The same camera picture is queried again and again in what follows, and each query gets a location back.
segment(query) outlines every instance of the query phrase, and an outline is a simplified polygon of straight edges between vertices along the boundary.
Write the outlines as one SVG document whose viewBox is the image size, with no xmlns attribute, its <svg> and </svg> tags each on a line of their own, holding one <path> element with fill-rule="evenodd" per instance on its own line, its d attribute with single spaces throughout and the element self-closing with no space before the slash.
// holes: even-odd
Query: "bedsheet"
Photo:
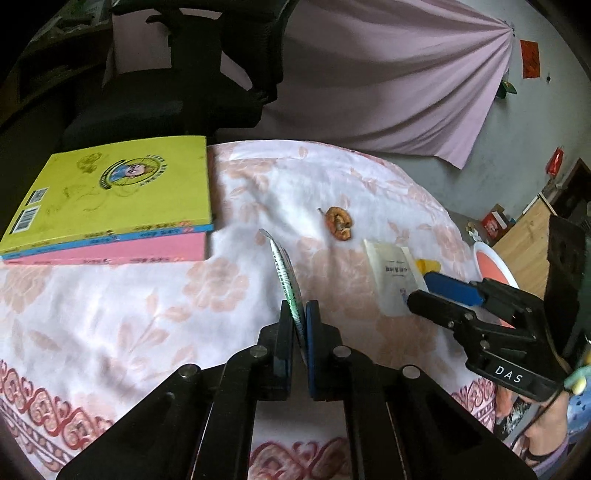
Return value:
<svg viewBox="0 0 591 480">
<path fill-rule="evenodd" d="M 408 245 L 442 272 L 476 278 L 445 209 L 399 167 L 313 142 L 244 141 L 209 148 L 216 230 L 208 260 L 171 264 L 0 267 L 0 413 L 47 479 L 180 365 L 225 362 L 278 318 L 282 289 L 264 228 L 294 264 L 305 300 L 374 361 L 420 366 L 492 427 L 494 385 L 464 367 L 451 334 L 379 311 L 364 238 Z M 326 229 L 346 208 L 352 239 Z M 251 479 L 348 478 L 342 406 L 260 403 Z"/>
</svg>

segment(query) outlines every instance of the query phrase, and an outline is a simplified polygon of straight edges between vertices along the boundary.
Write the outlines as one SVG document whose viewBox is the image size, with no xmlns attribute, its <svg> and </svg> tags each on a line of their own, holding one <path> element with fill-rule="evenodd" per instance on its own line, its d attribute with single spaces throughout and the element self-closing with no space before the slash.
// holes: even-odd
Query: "dried fruit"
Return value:
<svg viewBox="0 0 591 480">
<path fill-rule="evenodd" d="M 326 213 L 324 213 L 324 222 L 328 227 L 332 236 L 337 240 L 345 241 L 351 238 L 351 227 L 353 226 L 353 220 L 347 210 L 340 207 L 330 207 Z"/>
</svg>

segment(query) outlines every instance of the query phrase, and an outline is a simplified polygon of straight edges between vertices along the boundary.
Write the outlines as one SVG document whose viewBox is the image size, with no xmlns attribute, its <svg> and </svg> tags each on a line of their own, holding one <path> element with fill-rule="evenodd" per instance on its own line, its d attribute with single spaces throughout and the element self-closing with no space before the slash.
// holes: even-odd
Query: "wooden table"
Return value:
<svg viewBox="0 0 591 480">
<path fill-rule="evenodd" d="M 538 199 L 493 250 L 503 259 L 521 290 L 544 297 L 548 281 L 548 222 L 552 211 Z"/>
</svg>

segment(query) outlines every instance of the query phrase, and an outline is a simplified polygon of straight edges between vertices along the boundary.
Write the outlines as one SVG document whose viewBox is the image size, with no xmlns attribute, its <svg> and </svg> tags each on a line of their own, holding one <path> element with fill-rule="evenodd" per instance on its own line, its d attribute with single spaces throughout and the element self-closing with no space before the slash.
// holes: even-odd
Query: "red box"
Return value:
<svg viewBox="0 0 591 480">
<path fill-rule="evenodd" d="M 481 222 L 488 236 L 494 241 L 500 240 L 512 226 L 503 214 L 504 211 L 505 209 L 497 203 Z"/>
</svg>

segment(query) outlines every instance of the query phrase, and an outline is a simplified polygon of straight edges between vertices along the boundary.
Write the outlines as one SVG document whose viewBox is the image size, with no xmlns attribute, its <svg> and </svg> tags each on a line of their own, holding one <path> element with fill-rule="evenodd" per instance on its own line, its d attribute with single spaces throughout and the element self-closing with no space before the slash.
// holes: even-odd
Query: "yellow book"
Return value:
<svg viewBox="0 0 591 480">
<path fill-rule="evenodd" d="M 131 140 L 52 155 L 0 255 L 211 229 L 205 137 Z"/>
</svg>

